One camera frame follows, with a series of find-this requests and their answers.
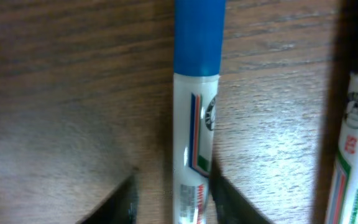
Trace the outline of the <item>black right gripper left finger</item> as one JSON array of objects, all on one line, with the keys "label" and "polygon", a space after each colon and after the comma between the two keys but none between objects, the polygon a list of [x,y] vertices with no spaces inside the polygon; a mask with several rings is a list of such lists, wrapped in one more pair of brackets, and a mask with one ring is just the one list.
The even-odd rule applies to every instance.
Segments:
[{"label": "black right gripper left finger", "polygon": [[139,195],[135,174],[128,176],[79,224],[135,224]]}]

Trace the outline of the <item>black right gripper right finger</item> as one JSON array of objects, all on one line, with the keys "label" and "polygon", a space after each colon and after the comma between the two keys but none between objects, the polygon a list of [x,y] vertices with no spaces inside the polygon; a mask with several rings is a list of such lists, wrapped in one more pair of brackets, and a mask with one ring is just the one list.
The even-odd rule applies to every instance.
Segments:
[{"label": "black right gripper right finger", "polygon": [[209,191],[215,203],[219,224],[271,224],[221,171],[219,162],[213,158],[209,175]]}]

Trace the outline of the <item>blue whiteboard marker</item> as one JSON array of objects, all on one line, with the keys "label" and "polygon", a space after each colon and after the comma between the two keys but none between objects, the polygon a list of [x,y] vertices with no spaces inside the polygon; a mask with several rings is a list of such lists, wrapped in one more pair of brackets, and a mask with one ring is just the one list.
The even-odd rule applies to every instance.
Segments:
[{"label": "blue whiteboard marker", "polygon": [[225,0],[176,0],[173,222],[206,223]]}]

